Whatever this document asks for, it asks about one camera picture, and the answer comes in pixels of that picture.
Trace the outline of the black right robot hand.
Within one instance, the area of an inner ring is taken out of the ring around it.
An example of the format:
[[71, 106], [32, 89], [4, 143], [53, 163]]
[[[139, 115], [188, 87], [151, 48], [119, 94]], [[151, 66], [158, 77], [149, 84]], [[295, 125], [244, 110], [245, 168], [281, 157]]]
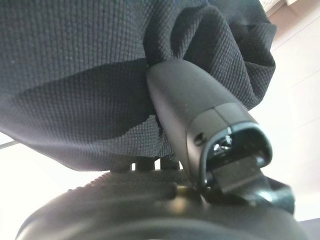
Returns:
[[108, 172], [35, 211], [19, 240], [306, 240], [291, 188], [265, 176], [272, 146], [223, 85], [171, 60], [146, 74], [182, 169]]

